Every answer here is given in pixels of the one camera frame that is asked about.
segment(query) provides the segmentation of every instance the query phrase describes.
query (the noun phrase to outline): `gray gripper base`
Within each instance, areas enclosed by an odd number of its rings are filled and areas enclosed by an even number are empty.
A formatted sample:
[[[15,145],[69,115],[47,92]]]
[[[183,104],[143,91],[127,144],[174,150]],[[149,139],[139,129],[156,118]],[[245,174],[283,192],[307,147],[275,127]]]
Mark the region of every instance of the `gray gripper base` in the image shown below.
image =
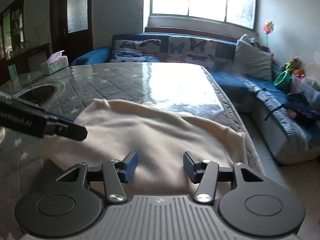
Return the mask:
[[[36,240],[24,235],[21,240]],[[135,195],[132,200],[109,206],[101,219],[69,240],[252,240],[227,226],[208,205],[186,195]],[[297,236],[273,239],[300,240]]]

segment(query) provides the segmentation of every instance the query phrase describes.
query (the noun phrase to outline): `door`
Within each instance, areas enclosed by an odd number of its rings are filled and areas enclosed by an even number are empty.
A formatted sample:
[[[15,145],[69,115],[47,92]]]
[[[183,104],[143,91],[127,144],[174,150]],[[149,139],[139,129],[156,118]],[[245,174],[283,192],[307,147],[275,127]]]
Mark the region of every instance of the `door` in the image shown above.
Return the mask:
[[[50,0],[50,26],[53,52],[69,63],[93,50],[91,0]]]

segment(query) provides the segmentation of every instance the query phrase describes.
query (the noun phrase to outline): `black backpack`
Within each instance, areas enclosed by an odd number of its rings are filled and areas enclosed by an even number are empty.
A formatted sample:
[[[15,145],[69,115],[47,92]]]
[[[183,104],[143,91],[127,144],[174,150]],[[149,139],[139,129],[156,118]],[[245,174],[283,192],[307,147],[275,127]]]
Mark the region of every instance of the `black backpack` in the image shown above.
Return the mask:
[[[297,113],[297,117],[294,120],[302,126],[308,127],[320,120],[320,114],[310,107],[306,97],[302,93],[289,93],[286,98],[287,100],[284,104],[269,112],[267,117],[264,119],[265,121],[274,111],[281,108],[294,110]]]

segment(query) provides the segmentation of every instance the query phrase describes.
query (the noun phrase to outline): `tile floor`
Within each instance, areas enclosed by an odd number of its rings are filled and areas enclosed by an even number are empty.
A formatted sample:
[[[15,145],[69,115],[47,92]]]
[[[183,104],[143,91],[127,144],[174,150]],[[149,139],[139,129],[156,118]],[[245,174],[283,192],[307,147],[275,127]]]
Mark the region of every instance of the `tile floor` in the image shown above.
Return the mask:
[[[318,160],[279,167],[249,114],[240,114],[256,147],[266,176],[293,192],[306,206],[298,236],[320,240],[320,163]]]

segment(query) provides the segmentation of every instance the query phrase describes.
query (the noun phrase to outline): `beige cloth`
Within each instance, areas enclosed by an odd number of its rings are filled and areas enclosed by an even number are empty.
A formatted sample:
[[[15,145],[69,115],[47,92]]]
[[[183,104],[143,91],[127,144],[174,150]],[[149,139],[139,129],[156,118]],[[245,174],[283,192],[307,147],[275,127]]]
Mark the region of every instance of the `beige cloth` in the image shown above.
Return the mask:
[[[124,100],[95,99],[75,120],[88,130],[83,142],[54,136],[42,141],[42,153],[62,169],[79,162],[101,166],[110,159],[122,160],[131,150],[138,152],[133,179],[123,184],[131,194],[190,194],[193,185],[183,170],[183,153],[198,160],[209,159],[221,167],[248,163],[245,133],[209,119],[173,113]],[[229,191],[219,183],[217,197]]]

